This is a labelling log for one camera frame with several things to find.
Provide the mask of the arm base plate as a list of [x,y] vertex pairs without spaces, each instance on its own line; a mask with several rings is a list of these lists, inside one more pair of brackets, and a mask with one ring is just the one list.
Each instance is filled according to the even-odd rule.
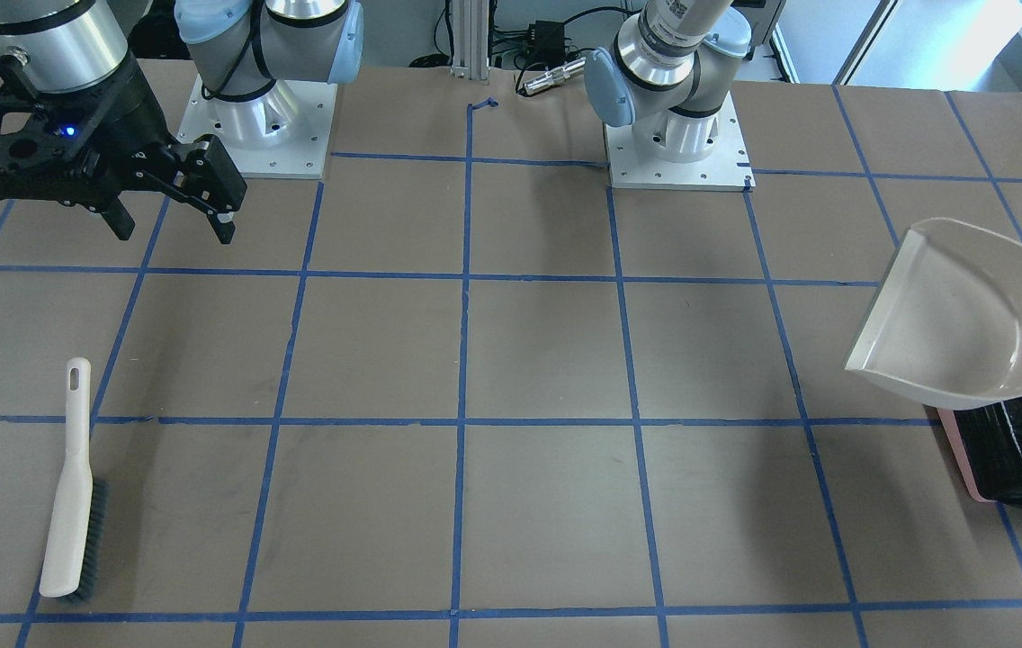
[[280,79],[263,97],[229,103],[203,98],[197,77],[176,137],[182,143],[210,134],[220,137],[247,179],[321,180],[339,89]]
[[603,126],[610,185],[642,190],[750,192],[757,187],[733,95],[721,111],[672,111],[623,127]]

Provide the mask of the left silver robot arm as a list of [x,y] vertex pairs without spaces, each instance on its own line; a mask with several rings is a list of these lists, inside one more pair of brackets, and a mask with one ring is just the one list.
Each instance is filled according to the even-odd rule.
[[729,1],[648,1],[608,48],[587,54],[587,99],[615,128],[663,112],[707,118],[750,49],[752,26]]

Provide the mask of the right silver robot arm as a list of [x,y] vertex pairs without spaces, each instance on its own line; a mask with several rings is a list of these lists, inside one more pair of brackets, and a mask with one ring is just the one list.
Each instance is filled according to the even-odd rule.
[[174,17],[198,77],[170,130],[108,4],[0,1],[0,200],[87,209],[129,239],[121,193],[162,193],[227,245],[248,179],[322,177],[362,4],[178,1]]

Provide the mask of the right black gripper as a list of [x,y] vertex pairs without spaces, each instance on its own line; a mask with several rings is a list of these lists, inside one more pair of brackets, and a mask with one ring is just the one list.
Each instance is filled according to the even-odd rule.
[[30,63],[0,57],[0,196],[103,213],[117,239],[136,221],[125,190],[155,190],[205,214],[221,245],[235,237],[247,181],[219,136],[178,143],[132,53],[108,77],[71,92],[35,89]]

